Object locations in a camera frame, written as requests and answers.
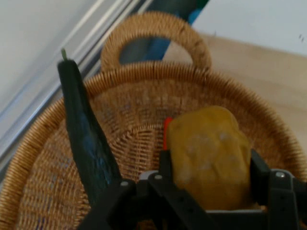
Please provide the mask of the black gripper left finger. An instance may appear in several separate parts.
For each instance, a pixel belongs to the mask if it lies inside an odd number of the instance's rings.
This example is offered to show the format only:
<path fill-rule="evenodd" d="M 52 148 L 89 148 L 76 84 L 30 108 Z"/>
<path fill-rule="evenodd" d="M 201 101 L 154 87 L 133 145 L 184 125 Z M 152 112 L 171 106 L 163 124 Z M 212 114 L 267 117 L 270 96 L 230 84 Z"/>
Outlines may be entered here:
<path fill-rule="evenodd" d="M 189 193 L 173 183 L 169 150 L 160 152 L 159 170 L 147 179 L 111 184 L 78 229 L 134 230 L 144 220 L 152 220 L 159 230 L 217 229 Z"/>

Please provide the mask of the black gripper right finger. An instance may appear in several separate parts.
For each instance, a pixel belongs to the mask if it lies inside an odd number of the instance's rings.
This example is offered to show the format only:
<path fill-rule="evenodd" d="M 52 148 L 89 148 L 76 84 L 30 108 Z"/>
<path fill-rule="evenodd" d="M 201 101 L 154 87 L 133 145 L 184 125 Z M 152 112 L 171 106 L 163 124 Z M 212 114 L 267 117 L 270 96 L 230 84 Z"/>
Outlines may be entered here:
<path fill-rule="evenodd" d="M 305 230 L 307 223 L 307 183 L 284 169 L 271 169 L 251 150 L 251 191 L 260 206 L 267 207 L 267 229 Z"/>

